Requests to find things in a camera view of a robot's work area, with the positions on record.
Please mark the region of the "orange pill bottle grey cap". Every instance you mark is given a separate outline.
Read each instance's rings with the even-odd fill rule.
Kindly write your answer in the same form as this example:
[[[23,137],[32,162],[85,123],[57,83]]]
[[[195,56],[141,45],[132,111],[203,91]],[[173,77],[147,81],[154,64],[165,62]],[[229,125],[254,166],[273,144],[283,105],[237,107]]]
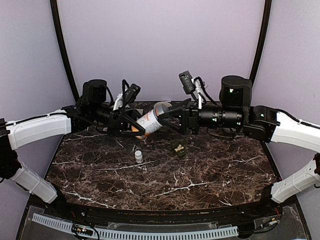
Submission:
[[[136,122],[145,129],[145,133],[143,135],[136,136],[136,138],[143,140],[152,133],[163,128],[164,126],[158,121],[158,116],[168,112],[169,107],[171,106],[172,104],[167,101],[157,102],[149,112],[139,118]]]

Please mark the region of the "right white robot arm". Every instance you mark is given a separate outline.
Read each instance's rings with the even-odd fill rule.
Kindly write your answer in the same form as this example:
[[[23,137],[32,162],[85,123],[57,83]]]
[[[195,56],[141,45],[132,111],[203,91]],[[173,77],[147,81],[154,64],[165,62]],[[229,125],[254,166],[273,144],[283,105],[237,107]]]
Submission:
[[[158,116],[158,121],[178,133],[197,134],[201,127],[234,129],[244,136],[261,142],[285,143],[315,151],[302,169],[263,189],[255,213],[266,217],[291,196],[320,181],[320,127],[297,119],[282,109],[263,105],[252,106],[252,81],[241,76],[227,75],[221,79],[220,104],[212,102],[201,108],[191,99],[173,105]]]

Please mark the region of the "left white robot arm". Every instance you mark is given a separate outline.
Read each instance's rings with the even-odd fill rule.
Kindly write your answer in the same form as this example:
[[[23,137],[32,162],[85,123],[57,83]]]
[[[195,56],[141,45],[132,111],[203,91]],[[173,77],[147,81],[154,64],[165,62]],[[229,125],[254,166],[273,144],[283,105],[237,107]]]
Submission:
[[[53,136],[67,135],[94,126],[97,130],[124,136],[137,136],[146,130],[136,122],[141,115],[128,105],[133,103],[141,88],[122,80],[121,93],[106,104],[111,91],[107,82],[92,79],[83,84],[82,96],[76,104],[54,112],[18,121],[0,120],[0,178],[11,180],[30,194],[51,204],[51,210],[60,218],[67,218],[70,206],[48,181],[18,160],[17,149]]]

